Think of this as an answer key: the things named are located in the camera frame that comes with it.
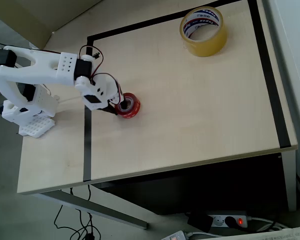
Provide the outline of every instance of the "red tape roll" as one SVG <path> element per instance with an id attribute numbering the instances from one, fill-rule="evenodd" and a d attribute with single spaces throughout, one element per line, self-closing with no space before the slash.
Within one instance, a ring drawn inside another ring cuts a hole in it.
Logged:
<path id="1" fill-rule="evenodd" d="M 140 101 L 132 93 L 126 92 L 123 94 L 124 99 L 130 102 L 130 106 L 127 109 L 122 109 L 120 104 L 114 105 L 116 112 L 125 119 L 133 118 L 140 110 Z"/>

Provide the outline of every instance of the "tape roll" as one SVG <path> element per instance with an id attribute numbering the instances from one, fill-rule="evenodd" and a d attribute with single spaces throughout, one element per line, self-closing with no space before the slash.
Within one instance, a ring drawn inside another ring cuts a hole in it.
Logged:
<path id="1" fill-rule="evenodd" d="M 192 40 L 191 34 L 204 25 L 215 25 L 217 30 L 209 39 Z M 224 18 L 217 9 L 210 6 L 198 7 L 189 12 L 180 23 L 180 34 L 188 51 L 198 57 L 208 57 L 219 52 L 227 42 Z"/>
<path id="2" fill-rule="evenodd" d="M 128 108 L 122 109 L 120 104 L 114 105 L 116 112 L 125 119 L 133 118 L 140 110 L 140 101 L 132 93 L 126 92 L 123 94 L 126 101 L 128 101 Z"/>

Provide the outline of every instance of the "white cable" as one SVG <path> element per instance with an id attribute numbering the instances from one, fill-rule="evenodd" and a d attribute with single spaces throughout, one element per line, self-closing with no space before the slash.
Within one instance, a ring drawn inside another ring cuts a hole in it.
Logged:
<path id="1" fill-rule="evenodd" d="M 272 223 L 268 223 L 268 224 L 262 226 L 261 228 L 259 228 L 259 229 L 257 230 L 257 232 L 261 232 L 261 231 L 263 231 L 263 230 L 266 230 L 266 229 L 269 228 L 271 225 L 272 225 Z M 281 231 L 281 230 L 283 229 L 281 226 L 279 226 L 279 225 L 277 225 L 277 224 L 275 224 L 272 228 L 278 229 L 279 231 Z"/>
<path id="2" fill-rule="evenodd" d="M 79 98 L 82 98 L 82 97 L 81 96 L 71 97 L 71 98 L 68 98 L 68 99 L 65 99 L 65 100 L 60 100 L 59 103 L 64 103 L 66 101 L 70 101 L 70 100 L 73 100 L 73 99 L 79 99 Z"/>
<path id="3" fill-rule="evenodd" d="M 266 224 L 264 225 L 263 227 L 261 227 L 260 229 L 257 230 L 257 232 L 260 232 L 260 231 L 263 231 L 263 230 L 266 230 L 268 227 L 271 226 L 271 224 L 274 222 L 274 221 L 271 221 L 269 219 L 265 219 L 265 218 L 260 218 L 260 217 L 252 217 L 252 216 L 248 216 L 247 217 L 247 220 L 250 221 L 250 220 L 256 220 L 256 221 L 262 221 L 262 222 L 266 222 L 266 223 L 270 223 L 270 224 Z M 283 225 L 281 223 L 278 223 L 276 222 L 274 224 L 275 228 L 279 229 L 279 230 L 282 230 L 282 229 L 289 229 L 290 227 L 286 226 L 286 225 Z"/>
<path id="4" fill-rule="evenodd" d="M 207 233 L 207 232 L 204 232 L 204 231 L 191 231 L 191 232 L 188 232 L 186 235 L 187 237 L 191 237 L 192 235 L 208 235 L 208 236 L 211 236 L 211 237 L 216 237 L 216 238 L 221 238 L 221 237 L 224 237 L 224 236 L 221 236 L 221 235 L 217 235 L 217 234 L 212 234 L 212 233 Z"/>

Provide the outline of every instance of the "table leg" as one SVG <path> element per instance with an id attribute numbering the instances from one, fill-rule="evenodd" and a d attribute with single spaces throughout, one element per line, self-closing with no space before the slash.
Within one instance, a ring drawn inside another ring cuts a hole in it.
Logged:
<path id="1" fill-rule="evenodd" d="M 60 190 L 38 193 L 38 194 L 34 194 L 34 196 L 43 199 L 57 201 L 58 203 L 68 206 L 70 208 L 79 209 L 81 211 L 95 214 L 123 224 L 128 224 L 136 228 L 147 229 L 148 227 L 148 223 L 146 221 L 142 221 L 133 216 L 126 215 L 122 212 L 118 212 L 108 207 L 101 206 L 94 202 L 82 199 L 80 197 L 71 195 L 69 193 Z"/>
<path id="2" fill-rule="evenodd" d="M 297 210 L 296 151 L 281 153 L 289 211 Z"/>

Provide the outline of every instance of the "clear packing tape roll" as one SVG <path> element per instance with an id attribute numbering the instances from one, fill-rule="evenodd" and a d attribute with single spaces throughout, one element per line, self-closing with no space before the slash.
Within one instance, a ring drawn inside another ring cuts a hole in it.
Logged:
<path id="1" fill-rule="evenodd" d="M 217 26 L 216 33 L 205 40 L 192 40 L 191 34 L 204 25 Z M 219 52 L 227 42 L 224 18 L 217 9 L 210 6 L 198 7 L 189 12 L 181 21 L 180 34 L 188 51 L 198 57 L 208 57 Z"/>

